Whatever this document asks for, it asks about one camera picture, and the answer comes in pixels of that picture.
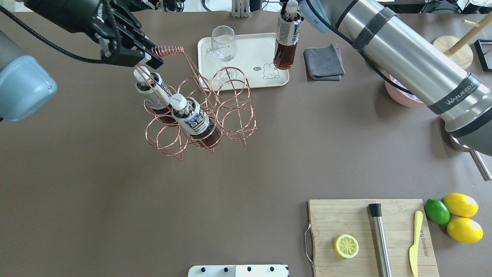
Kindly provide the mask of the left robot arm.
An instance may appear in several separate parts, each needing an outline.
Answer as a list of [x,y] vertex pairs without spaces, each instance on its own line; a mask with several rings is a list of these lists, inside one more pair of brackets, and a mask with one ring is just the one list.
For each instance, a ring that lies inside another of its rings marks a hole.
[[[5,7],[12,21],[56,51],[78,61],[133,67],[163,65],[152,49],[155,44],[141,30],[134,11],[156,10],[158,0],[25,0],[24,5],[69,33],[84,33],[101,46],[101,58],[68,52],[23,23]],[[54,79],[39,62],[1,33],[1,119],[17,122],[32,115],[57,91]]]

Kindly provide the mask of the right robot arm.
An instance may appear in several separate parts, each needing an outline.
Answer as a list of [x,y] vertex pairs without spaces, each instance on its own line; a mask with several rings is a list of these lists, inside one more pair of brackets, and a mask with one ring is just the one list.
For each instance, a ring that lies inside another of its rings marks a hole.
[[492,153],[491,89],[375,0],[306,2],[323,25],[344,38],[445,121],[470,149]]

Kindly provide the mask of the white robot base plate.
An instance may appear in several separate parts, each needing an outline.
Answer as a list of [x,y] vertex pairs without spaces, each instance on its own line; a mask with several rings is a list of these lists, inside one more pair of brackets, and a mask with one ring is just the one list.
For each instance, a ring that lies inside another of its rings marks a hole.
[[288,277],[289,267],[282,264],[197,265],[188,277]]

